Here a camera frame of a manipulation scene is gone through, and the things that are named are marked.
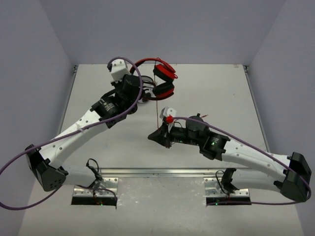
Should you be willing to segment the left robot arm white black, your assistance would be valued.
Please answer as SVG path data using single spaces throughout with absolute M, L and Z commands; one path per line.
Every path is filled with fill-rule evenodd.
M 136 112 L 142 94 L 139 77 L 125 75 L 122 81 L 112 85 L 113 90 L 104 94 L 50 144 L 29 146 L 32 150 L 26 154 L 28 165 L 44 191 L 50 192 L 62 185 L 99 187 L 102 180 L 96 168 L 67 166 L 65 161 L 94 136 Z

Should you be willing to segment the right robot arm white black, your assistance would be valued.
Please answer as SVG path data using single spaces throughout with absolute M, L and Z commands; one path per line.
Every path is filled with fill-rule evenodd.
M 207 124 L 199 115 L 185 119 L 185 126 L 176 127 L 176 118 L 162 119 L 161 126 L 148 136 L 165 148 L 174 143 L 197 146 L 209 160 L 230 162 L 244 169 L 227 168 L 216 177 L 219 190 L 227 197 L 241 189 L 261 189 L 280 193 L 291 204 L 306 202 L 311 197 L 312 171 L 305 157 L 272 154 Z

